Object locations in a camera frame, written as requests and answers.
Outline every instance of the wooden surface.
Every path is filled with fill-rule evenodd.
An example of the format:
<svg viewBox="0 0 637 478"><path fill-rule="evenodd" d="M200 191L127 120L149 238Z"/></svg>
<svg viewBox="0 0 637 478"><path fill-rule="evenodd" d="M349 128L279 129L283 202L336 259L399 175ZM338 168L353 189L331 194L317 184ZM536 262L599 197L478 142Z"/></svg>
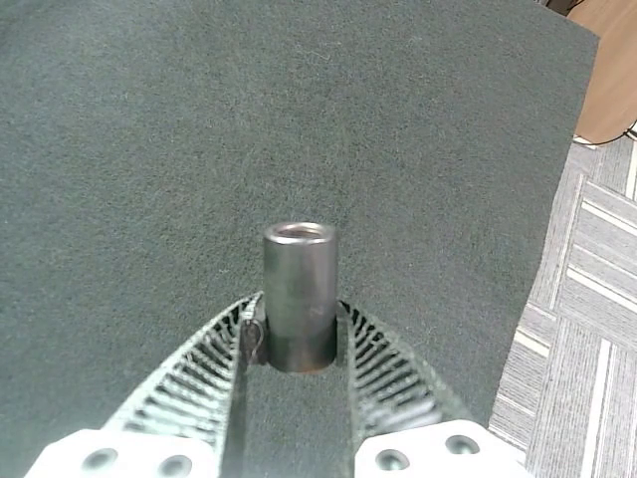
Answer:
<svg viewBox="0 0 637 478"><path fill-rule="evenodd" d="M575 132L606 141L637 120L637 0L585 0L568 18L600 37Z"/></svg>

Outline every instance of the metal cylinder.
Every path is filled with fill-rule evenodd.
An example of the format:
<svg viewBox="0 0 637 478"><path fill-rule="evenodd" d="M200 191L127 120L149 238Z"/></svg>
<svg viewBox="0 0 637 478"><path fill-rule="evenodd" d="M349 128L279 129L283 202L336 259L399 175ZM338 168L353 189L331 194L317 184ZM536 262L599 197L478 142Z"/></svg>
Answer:
<svg viewBox="0 0 637 478"><path fill-rule="evenodd" d="M270 364L282 371L325 368L336 356L336 231L311 222L264 235Z"/></svg>

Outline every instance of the striped carpet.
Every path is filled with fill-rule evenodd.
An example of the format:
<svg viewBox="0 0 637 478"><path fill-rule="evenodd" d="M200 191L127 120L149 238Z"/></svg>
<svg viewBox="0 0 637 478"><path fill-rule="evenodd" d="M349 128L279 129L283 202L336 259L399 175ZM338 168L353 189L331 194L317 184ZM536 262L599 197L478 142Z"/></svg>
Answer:
<svg viewBox="0 0 637 478"><path fill-rule="evenodd" d="M571 147L490 429L535 478L637 476L637 143Z"/></svg>

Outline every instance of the cable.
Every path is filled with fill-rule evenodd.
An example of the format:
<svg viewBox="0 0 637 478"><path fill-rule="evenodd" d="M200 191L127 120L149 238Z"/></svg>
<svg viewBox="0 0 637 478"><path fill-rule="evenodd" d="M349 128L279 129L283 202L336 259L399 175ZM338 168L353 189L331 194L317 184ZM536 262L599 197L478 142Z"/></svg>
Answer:
<svg viewBox="0 0 637 478"><path fill-rule="evenodd" d="M575 143L580 144L582 146L602 146L604 144L608 144L609 142L613 142L616 141L617 139L621 139L622 137L624 137L626 135L626 131L622 132L620 135L613 137L612 139L608 139L607 141L603 141L603 142L579 142L579 141L575 141Z"/></svg>
<svg viewBox="0 0 637 478"><path fill-rule="evenodd" d="M612 139L608 139L607 141L603 141L603 142L583 142L583 141L578 141L578 140L576 140L574 138L573 142L575 142L576 144L582 145L582 146L602 146L604 144L608 144L609 142L616 141L617 139L621 139L624 136L629 137L633 141L637 141L637 135L635 134L635 133L637 133L637 130L633 129L635 126L637 126L637 119L634 122L632 122L630 124L630 126L628 126L626 129L624 129L624 132L622 132L620 135L615 136Z"/></svg>
<svg viewBox="0 0 637 478"><path fill-rule="evenodd" d="M570 12L573 8L575 8L577 5L581 5L582 3L584 3L586 0L579 0L577 3L575 3L574 5L571 5L570 7L568 7L566 9L567 12Z"/></svg>

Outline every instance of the screw hole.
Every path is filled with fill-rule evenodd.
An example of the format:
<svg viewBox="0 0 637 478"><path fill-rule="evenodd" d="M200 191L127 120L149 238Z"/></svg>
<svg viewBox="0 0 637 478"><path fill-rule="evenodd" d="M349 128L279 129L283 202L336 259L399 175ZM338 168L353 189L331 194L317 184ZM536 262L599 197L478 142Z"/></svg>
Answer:
<svg viewBox="0 0 637 478"><path fill-rule="evenodd" d="M85 471L104 471L113 465L117 459L117 452L112 448L94 451L84 460L82 468Z"/></svg>
<svg viewBox="0 0 637 478"><path fill-rule="evenodd" d="M454 455L474 455L480 451L478 443L465 435L451 436L445 445Z"/></svg>
<svg viewBox="0 0 637 478"><path fill-rule="evenodd" d="M404 470L409 466L409 460L398 450L383 450L376 455L376 465L384 471Z"/></svg>
<svg viewBox="0 0 637 478"><path fill-rule="evenodd" d="M166 478L184 478L190 474L192 469L192 461L183 455L175 455L166 458L159 465L159 476Z"/></svg>

